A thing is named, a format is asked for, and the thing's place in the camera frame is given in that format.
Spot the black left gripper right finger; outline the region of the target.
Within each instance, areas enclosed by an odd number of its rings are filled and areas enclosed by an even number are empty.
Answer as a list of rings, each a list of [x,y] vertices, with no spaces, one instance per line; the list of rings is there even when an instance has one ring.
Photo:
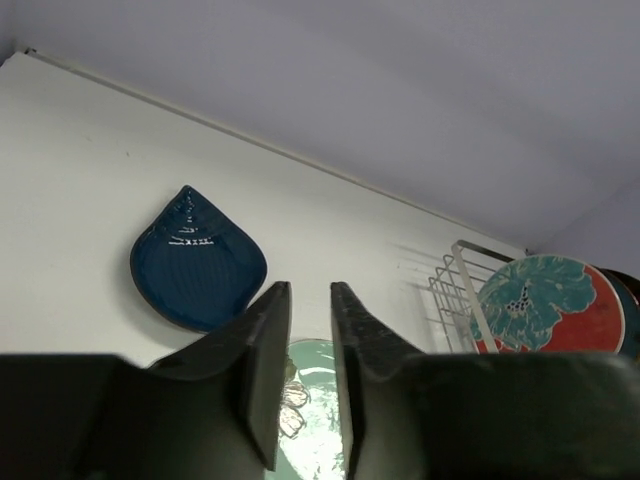
[[[423,353],[378,320],[345,282],[330,285],[345,477],[424,479],[420,415],[403,368]]]

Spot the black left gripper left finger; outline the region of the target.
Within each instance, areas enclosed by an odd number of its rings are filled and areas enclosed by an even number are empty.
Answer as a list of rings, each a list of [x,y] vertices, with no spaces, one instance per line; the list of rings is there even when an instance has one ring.
[[[291,285],[275,282],[229,324],[150,366],[192,384],[229,374],[231,411],[268,470],[276,464],[291,301]]]

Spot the dark blue leaf-shaped plate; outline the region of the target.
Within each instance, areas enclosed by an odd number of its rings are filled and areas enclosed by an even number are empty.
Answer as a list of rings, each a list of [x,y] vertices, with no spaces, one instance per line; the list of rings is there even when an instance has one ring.
[[[129,265],[136,288],[157,313],[204,333],[243,313],[268,272],[258,244],[189,185],[138,237]]]

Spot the light green flower plate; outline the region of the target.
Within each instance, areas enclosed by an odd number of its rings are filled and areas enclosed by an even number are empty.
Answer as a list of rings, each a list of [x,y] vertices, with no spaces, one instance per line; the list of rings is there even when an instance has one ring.
[[[289,344],[279,412],[276,467],[267,479],[345,477],[333,344]]]

